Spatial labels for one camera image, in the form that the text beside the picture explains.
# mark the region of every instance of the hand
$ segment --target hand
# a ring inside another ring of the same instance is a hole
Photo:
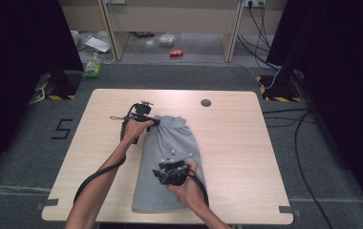
[[[131,118],[125,126],[123,139],[134,141],[134,139],[138,138],[146,128],[152,125],[154,125],[154,122],[152,120],[137,122],[136,120]]]
[[[194,173],[197,173],[197,163],[186,162],[186,164],[189,164],[191,166],[190,169],[194,171]],[[174,193],[178,197],[179,202],[183,203],[193,211],[206,206],[202,190],[191,177],[187,177],[184,184],[181,186],[167,185],[167,190]]]

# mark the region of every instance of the forearm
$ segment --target forearm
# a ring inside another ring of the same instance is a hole
[[[124,138],[100,166],[100,169],[106,168],[121,161],[132,144],[133,139]],[[113,169],[94,178],[81,192],[77,198],[65,228],[92,228],[96,221],[98,212],[103,204],[110,187],[116,177],[117,170]]]
[[[204,204],[199,204],[198,206],[193,207],[192,210],[200,219],[202,219],[202,221],[208,226],[208,228],[230,229],[230,227],[226,225],[220,218],[218,218],[217,215],[215,215],[215,213],[208,206]]]

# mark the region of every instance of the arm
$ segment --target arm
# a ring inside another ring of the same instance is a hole
[[[122,160],[134,139],[152,125],[153,121],[136,122],[134,119],[130,119],[125,127],[124,138],[98,170]],[[68,216],[65,228],[93,227],[101,205],[116,177],[117,170],[118,168],[96,177],[83,189]]]
[[[191,170],[197,173],[198,165],[191,163]],[[181,186],[167,185],[167,189],[178,197],[178,201],[189,207],[211,229],[228,228],[220,218],[205,204],[199,185],[188,177]]]

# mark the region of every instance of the yellow black tape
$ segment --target yellow black tape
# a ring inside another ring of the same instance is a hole
[[[44,91],[47,91],[47,87],[54,87],[54,85],[49,84],[51,76],[49,76],[44,84],[42,84],[42,88]],[[45,94],[45,98],[51,99],[51,100],[65,100],[65,99],[75,99],[74,94]]]
[[[301,98],[298,97],[292,90],[284,90],[276,92],[273,88],[266,89],[261,83],[261,76],[257,76],[256,79],[259,82],[260,93],[262,98],[267,101],[278,101],[278,102],[301,102]]]

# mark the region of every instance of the red object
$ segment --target red object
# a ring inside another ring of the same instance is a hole
[[[182,50],[171,51],[170,52],[170,57],[174,57],[174,56],[182,56]]]

